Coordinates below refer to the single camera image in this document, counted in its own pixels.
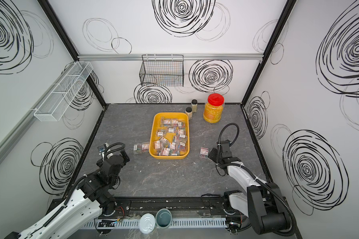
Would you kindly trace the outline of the paper clip box table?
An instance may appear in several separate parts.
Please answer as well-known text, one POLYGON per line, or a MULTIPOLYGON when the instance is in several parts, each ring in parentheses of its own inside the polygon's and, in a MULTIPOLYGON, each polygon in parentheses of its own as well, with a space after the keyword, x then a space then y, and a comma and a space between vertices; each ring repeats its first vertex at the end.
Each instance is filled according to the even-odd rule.
POLYGON ((150 143, 149 142, 143 142, 142 143, 142 153, 149 152, 150 143))
POLYGON ((208 158, 208 154, 209 154, 209 148, 207 147, 201 147, 200 148, 200 153, 199 153, 199 157, 200 158, 208 158))

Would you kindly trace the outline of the yellow plastic tray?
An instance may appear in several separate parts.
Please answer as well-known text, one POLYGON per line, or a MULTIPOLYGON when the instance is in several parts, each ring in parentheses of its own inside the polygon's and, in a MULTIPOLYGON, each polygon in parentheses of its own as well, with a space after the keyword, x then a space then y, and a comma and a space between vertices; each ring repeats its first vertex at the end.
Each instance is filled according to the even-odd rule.
POLYGON ((153 120, 149 153, 156 159, 184 159, 190 151, 189 119, 185 113, 163 112, 153 120), (161 156, 170 148, 170 156, 161 156))

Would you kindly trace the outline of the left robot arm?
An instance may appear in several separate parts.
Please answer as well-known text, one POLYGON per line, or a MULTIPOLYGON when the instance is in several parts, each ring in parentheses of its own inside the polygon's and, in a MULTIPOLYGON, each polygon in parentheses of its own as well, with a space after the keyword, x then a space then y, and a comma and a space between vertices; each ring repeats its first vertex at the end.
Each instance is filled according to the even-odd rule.
POLYGON ((120 182, 119 173, 130 158, 124 149, 104 153, 98 169, 82 176, 66 199, 38 222, 22 232, 11 232, 8 239, 66 239, 86 223, 101 215, 112 216, 120 207, 109 193, 120 182))

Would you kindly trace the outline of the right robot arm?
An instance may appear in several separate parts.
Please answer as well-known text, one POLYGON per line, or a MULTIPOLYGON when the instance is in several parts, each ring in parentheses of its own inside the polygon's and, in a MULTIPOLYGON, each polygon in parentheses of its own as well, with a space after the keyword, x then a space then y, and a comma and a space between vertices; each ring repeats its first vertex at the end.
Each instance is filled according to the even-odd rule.
POLYGON ((226 193, 227 207, 246 216, 259 235, 293 235, 296 230, 295 216, 283 199, 279 187, 260 179, 245 167, 239 158, 232 155, 231 145, 229 140, 217 142, 216 148, 208 154, 216 167, 233 178, 244 190, 243 193, 226 193))

